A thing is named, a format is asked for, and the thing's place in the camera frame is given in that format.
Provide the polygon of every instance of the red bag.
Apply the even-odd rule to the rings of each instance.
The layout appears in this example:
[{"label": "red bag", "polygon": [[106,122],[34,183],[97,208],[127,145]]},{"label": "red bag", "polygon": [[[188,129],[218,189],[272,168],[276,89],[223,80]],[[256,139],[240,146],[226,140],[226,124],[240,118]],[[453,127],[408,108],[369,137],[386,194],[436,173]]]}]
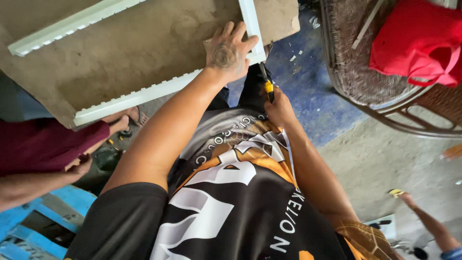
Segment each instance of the red bag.
[{"label": "red bag", "polygon": [[[422,87],[462,81],[462,12],[427,0],[399,0],[372,43],[369,68]],[[428,82],[417,81],[420,77]]]}]

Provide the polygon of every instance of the hand tattoo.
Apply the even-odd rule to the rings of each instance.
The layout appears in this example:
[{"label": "hand tattoo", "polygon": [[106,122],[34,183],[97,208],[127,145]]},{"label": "hand tattoo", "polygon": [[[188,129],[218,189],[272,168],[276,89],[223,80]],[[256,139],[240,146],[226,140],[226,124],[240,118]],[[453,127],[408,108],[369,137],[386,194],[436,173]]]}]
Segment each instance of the hand tattoo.
[{"label": "hand tattoo", "polygon": [[230,68],[237,62],[239,53],[234,45],[220,43],[212,53],[211,67]]}]

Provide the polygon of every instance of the person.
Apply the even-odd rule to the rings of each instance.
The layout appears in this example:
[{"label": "person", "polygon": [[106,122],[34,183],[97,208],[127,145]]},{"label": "person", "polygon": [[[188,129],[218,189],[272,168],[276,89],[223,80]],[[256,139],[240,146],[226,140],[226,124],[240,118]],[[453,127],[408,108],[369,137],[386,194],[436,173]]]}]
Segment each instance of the person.
[{"label": "person", "polygon": [[[360,223],[288,97],[260,97],[261,70],[245,58],[258,37],[245,32],[228,22],[215,33],[205,68],[140,131],[65,259],[397,259]],[[246,74],[228,108],[222,86]]]},{"label": "person", "polygon": [[419,217],[425,228],[435,237],[435,242],[442,251],[441,259],[462,260],[462,244],[442,223],[423,211],[412,199],[411,194],[400,189],[393,189],[389,194],[401,199]]},{"label": "person", "polygon": [[132,107],[77,132],[54,118],[0,120],[0,212],[79,180],[90,170],[91,153],[111,135],[129,134],[129,120],[142,126],[148,117]]}]

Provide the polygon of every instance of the hand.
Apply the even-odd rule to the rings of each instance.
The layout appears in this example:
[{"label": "hand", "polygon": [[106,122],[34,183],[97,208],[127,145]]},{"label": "hand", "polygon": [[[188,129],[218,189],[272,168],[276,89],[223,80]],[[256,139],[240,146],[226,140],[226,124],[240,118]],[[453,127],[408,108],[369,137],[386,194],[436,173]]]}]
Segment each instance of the hand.
[{"label": "hand", "polygon": [[268,101],[266,92],[265,111],[269,120],[277,127],[287,128],[290,124],[298,122],[293,112],[289,98],[278,86],[274,86],[274,101]]},{"label": "hand", "polygon": [[215,32],[212,41],[206,46],[206,68],[217,70],[226,83],[238,80],[247,74],[250,60],[245,56],[258,43],[256,35],[242,42],[246,31],[244,22],[239,22],[234,30],[233,28],[234,23],[228,22],[223,31],[218,29]]},{"label": "hand", "polygon": [[93,161],[93,159],[91,158],[90,154],[86,154],[86,155],[80,155],[79,160],[80,160],[79,165],[74,165],[70,167],[67,170],[67,172],[75,173],[76,175],[82,177],[85,174],[87,174],[88,171],[90,170],[91,162]]}]

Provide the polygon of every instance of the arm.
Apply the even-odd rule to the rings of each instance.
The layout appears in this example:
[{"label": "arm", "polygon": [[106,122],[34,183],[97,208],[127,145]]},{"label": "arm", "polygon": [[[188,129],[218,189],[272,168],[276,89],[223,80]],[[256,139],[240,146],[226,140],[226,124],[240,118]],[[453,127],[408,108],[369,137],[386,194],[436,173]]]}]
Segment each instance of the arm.
[{"label": "arm", "polygon": [[269,120],[286,130],[300,191],[332,226],[341,221],[360,222],[340,182],[323,161],[295,117],[286,95],[276,87],[274,102],[265,103]]},{"label": "arm", "polygon": [[228,22],[207,46],[207,65],[184,89],[168,100],[140,131],[101,193],[134,182],[151,182],[167,190],[167,175],[191,139],[208,105],[230,81],[246,75],[246,54],[258,37],[242,42],[246,27]]},{"label": "arm", "polygon": [[76,182],[90,170],[91,157],[81,157],[81,163],[62,173],[24,173],[0,178],[0,212]]}]

